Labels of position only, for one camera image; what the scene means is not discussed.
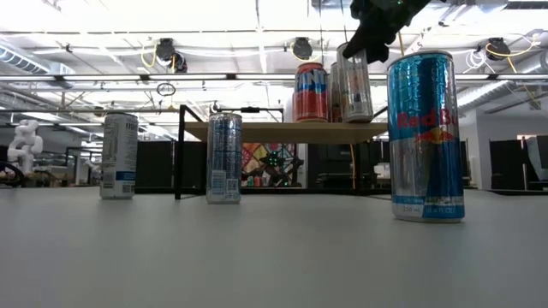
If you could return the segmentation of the long ceiling light strip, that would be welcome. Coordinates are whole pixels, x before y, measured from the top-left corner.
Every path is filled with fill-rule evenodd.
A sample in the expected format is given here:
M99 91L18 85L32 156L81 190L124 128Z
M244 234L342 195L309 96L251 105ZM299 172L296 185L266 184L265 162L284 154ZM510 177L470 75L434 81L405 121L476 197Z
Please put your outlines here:
M0 82L292 80L293 74L69 74L0 75ZM548 80L548 74L456 74L456 80Z

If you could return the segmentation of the red Fanta strawberry can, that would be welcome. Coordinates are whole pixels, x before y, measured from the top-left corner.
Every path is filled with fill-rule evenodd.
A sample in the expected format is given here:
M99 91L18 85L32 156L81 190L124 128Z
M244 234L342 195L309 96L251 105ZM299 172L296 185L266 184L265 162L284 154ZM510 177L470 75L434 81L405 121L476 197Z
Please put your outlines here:
M293 119L295 122L328 122L327 73L322 64L307 62L297 68Z

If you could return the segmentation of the Red Bull sugarfree can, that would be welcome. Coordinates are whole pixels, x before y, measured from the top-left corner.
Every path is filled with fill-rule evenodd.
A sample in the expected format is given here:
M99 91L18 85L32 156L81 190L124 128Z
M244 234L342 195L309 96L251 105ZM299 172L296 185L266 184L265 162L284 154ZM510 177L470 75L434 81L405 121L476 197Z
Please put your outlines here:
M465 216L453 57L420 51L388 68L391 207L404 221Z

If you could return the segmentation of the white slim can black top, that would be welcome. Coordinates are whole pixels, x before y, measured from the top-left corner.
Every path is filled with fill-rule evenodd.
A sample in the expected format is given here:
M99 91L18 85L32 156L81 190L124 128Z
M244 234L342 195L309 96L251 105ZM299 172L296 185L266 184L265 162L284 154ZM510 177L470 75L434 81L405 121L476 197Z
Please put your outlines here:
M114 112L105 117L99 193L102 199L134 196L138 128L135 115Z

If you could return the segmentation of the colourful patterned panel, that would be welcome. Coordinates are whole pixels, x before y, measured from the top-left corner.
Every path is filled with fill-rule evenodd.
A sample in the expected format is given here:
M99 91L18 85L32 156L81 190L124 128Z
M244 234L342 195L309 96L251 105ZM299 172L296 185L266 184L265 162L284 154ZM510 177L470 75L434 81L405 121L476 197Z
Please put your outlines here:
M244 143L241 148L241 172L249 172L258 168L261 164L260 158L273 151L278 151L279 156L285 160L283 163L285 171L289 171L292 158L298 157L296 144ZM241 184L244 187L262 187L260 178L256 178L254 181L252 179L241 180Z

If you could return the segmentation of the black partition panel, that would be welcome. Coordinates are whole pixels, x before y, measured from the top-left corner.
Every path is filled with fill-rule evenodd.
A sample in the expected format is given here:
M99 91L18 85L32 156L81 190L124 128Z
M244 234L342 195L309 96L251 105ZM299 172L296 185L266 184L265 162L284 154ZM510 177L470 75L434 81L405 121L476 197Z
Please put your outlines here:
M206 143L184 142L183 187L202 189L206 180ZM173 193L177 142L139 141L136 193Z

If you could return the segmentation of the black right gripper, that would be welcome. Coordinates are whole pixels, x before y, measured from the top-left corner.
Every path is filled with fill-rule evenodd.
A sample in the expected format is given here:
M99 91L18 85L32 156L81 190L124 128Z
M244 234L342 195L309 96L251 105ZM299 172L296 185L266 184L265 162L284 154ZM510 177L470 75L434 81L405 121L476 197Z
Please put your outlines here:
M396 39L396 32L409 26L412 19L431 0L352 0L351 16L360 25L342 52L345 59L366 53L368 64L386 62L389 45Z

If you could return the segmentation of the silver blue slim can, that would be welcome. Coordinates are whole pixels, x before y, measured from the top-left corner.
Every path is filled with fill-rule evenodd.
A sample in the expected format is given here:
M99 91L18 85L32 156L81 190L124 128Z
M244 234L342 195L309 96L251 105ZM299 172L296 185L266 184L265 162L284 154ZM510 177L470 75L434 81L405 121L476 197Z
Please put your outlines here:
M242 118L234 113L215 113L207 132L206 200L209 204L241 201Z

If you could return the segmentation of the ceiling air duct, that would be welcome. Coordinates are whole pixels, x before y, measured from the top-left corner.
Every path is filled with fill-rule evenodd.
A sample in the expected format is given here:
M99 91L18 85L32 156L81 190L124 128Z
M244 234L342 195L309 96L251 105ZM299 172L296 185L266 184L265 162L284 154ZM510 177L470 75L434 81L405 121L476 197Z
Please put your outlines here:
M29 74L75 74L75 70L61 62L53 62L31 55L13 45L0 42L0 62Z

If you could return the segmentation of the black cabinet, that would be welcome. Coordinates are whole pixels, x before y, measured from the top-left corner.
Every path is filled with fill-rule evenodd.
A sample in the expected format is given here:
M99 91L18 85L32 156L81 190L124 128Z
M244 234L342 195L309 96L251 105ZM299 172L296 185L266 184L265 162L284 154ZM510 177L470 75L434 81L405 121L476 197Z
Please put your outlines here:
M358 145L307 146L307 187L358 189L362 184L361 150Z

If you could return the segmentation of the wooden shelf black frame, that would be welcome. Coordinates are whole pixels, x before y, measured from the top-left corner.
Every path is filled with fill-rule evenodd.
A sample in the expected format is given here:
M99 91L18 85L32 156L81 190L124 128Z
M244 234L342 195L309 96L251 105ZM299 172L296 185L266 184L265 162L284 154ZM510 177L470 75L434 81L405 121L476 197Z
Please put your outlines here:
M175 149L175 199L180 200L184 193L204 195L205 188L185 188L183 186L184 170L184 133L189 132L194 137L206 138L208 124L203 122L186 105L181 105L179 113L178 142ZM195 122L185 122L185 115L197 117ZM241 126L242 141L245 143L281 143L281 144L338 144L352 145L355 171L352 189L325 189L326 194L343 194L370 196L387 194L386 188L365 188L361 184L360 145L369 142L373 137L387 131L385 123L331 123L331 122L244 122Z

